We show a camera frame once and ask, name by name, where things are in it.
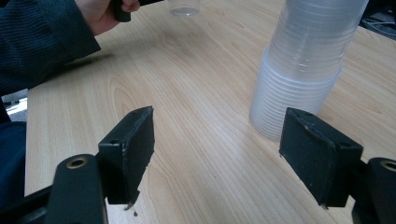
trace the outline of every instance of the wooden table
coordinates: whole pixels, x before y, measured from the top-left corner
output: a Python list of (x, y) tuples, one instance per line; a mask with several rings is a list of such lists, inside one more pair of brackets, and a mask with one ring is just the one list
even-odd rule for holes
[[(262, 51), (284, 1), (202, 2), (191, 19), (167, 3), (98, 37), (102, 50), (29, 90), (26, 193), (52, 183), (56, 165), (97, 144), (129, 111), (153, 105), (155, 153), (139, 214), (108, 206), (110, 223), (351, 223), (319, 207), (248, 119)], [(345, 69), (318, 116), (396, 159), (396, 42), (358, 28)]]

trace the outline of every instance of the dark sleeve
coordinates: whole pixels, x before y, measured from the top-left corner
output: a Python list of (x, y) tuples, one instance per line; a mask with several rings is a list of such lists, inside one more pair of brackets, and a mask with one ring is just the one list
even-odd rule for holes
[(74, 0), (10, 0), (0, 7), (0, 96), (99, 49)]

